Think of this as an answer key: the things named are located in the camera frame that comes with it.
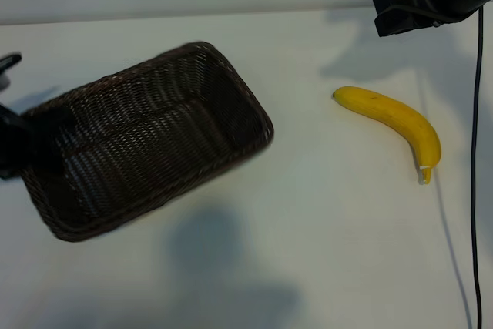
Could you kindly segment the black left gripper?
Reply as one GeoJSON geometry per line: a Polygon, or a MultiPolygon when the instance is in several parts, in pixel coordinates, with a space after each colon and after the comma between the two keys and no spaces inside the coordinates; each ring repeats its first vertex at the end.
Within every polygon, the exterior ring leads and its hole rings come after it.
{"type": "MultiPolygon", "coordinates": [[[[73,130],[75,117],[69,107],[49,111],[45,118],[45,166],[53,173],[63,171],[60,140],[73,130]]],[[[31,119],[1,105],[1,179],[10,180],[35,163],[36,129],[31,119]]]]}

